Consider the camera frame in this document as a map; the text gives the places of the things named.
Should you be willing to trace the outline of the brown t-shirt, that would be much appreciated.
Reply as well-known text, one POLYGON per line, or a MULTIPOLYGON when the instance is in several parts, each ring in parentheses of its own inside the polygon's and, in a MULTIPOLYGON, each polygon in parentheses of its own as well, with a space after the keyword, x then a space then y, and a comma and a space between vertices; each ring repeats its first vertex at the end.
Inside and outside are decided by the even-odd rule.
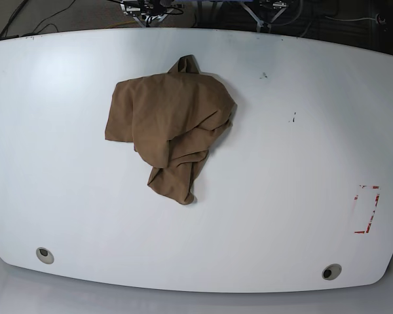
POLYGON ((189 205, 210 147, 232 126, 235 109, 224 84, 201 73, 194 56, 182 56, 165 73, 116 84, 105 139, 132 143, 152 167, 147 185, 189 205))

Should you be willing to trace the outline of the metal robot stand left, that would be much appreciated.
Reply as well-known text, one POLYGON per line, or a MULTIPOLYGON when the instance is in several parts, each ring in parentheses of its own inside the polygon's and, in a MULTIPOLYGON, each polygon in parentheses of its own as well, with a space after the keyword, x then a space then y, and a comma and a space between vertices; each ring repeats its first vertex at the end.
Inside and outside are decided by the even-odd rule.
POLYGON ((183 6, 171 0, 117 1, 124 15, 132 17, 140 27, 157 27, 168 16, 180 16, 183 6))

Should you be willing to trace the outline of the grey table grommet right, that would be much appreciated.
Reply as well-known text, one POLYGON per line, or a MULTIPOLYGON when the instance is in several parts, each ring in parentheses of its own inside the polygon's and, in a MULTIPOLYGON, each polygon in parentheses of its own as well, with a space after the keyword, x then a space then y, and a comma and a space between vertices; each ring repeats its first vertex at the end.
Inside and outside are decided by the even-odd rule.
POLYGON ((339 264, 331 264, 327 266, 322 272, 322 278, 326 281, 332 281, 341 274, 342 267, 339 264))

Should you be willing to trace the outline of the grey table grommet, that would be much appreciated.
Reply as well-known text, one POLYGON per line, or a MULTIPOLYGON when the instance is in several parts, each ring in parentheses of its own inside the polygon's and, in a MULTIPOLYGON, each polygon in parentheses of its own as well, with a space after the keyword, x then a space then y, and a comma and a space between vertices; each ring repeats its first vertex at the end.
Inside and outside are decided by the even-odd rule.
POLYGON ((54 262, 53 254, 46 248, 39 247, 36 250, 37 258, 44 264, 52 264, 54 262))
POLYGON ((339 264, 331 264, 327 266, 322 272, 322 278, 326 281, 332 281, 341 274, 342 267, 339 264))

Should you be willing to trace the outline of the grey table grommet left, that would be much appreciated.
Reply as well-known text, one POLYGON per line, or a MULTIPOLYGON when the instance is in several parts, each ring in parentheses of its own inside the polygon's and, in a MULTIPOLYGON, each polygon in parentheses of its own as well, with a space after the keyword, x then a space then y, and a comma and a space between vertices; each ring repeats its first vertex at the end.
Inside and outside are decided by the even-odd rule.
POLYGON ((53 254, 46 248, 39 247, 36 250, 37 258, 44 264, 52 264, 54 262, 53 254))

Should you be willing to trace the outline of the red tape rectangle marking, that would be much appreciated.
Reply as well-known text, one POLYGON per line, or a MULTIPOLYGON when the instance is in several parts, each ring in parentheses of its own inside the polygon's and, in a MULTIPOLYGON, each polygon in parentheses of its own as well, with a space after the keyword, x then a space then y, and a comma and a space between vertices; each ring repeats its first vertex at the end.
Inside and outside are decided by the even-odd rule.
POLYGON ((379 196, 380 186, 360 185, 354 197, 351 229, 354 234, 367 234, 371 228, 379 196))

